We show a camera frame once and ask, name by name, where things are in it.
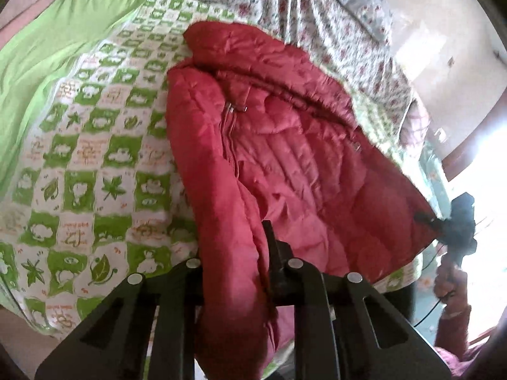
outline black cable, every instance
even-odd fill
[[[418,326],[419,324],[421,324],[424,320],[426,320],[426,318],[427,318],[427,317],[428,317],[428,316],[429,316],[429,315],[433,312],[433,310],[435,310],[435,308],[437,308],[437,306],[438,306],[439,304],[440,304],[440,300],[439,300],[439,301],[437,301],[437,304],[435,304],[435,305],[432,307],[432,309],[428,312],[428,314],[426,314],[426,316],[424,316],[424,317],[422,318],[422,320],[421,320],[421,321],[419,321],[419,323],[414,324],[414,327],[417,327],[417,326]]]
[[[440,250],[442,250],[442,248],[444,248],[444,246],[440,246],[440,248],[437,250],[437,252],[436,252],[436,253],[435,253],[435,255],[433,256],[433,258],[429,261],[429,263],[428,263],[427,265],[425,265],[425,266],[422,268],[421,272],[423,272],[423,271],[424,271],[424,270],[426,270],[429,266],[431,266],[431,265],[432,265],[433,260],[435,260],[435,259],[437,258],[437,256],[438,256],[438,255],[439,255],[439,253],[440,253]]]

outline person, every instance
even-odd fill
[[[440,316],[434,347],[449,366],[453,379],[496,380],[507,378],[507,308],[496,328],[494,341],[469,348],[468,324],[472,307],[468,304],[468,275],[449,255],[442,257],[433,291],[446,305]]]

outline bed sheet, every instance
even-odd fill
[[[95,40],[85,33],[93,44],[75,43],[82,36],[74,31],[77,40],[67,37],[70,44],[60,47],[57,61],[71,67],[47,63],[38,71],[45,78],[35,79],[28,102],[44,103],[39,90],[53,89],[44,110],[24,113],[36,122],[19,160],[11,158],[17,171],[0,211],[3,301],[10,299],[35,329],[60,337],[128,273],[155,276],[195,254],[192,212],[165,140],[165,71],[189,55],[181,34],[191,22],[252,21],[196,0],[58,0],[0,52],[0,59],[23,52],[19,43],[31,41],[49,21],[53,26],[68,21],[71,11],[89,18],[90,6],[105,4],[120,6],[120,21],[109,17]],[[406,166],[386,129],[391,122],[385,109],[342,83],[372,143]],[[15,100],[16,92],[11,95]],[[395,284],[386,280],[385,288],[414,280],[414,269],[409,265],[398,272]]]
[[[338,0],[201,0],[220,3],[312,54],[351,87],[380,104],[399,137],[414,91],[389,50],[377,42]]]

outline zipper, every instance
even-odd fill
[[[239,167],[234,155],[232,147],[232,130],[236,125],[237,115],[235,108],[231,103],[226,103],[224,112],[222,114],[222,120],[220,122],[221,134],[222,134],[222,146],[224,148],[224,157],[227,159],[229,164],[234,168],[234,176],[239,177]]]

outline bed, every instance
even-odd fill
[[[10,122],[0,303],[63,338],[128,274],[156,276],[196,254],[166,141],[164,76],[190,55],[182,33],[198,20],[254,24],[311,53],[346,87],[370,141],[448,215],[445,176],[424,143],[427,112],[365,27],[368,13],[361,22],[354,10],[343,0],[56,0],[0,52]],[[376,287],[400,289],[421,269],[420,255]]]

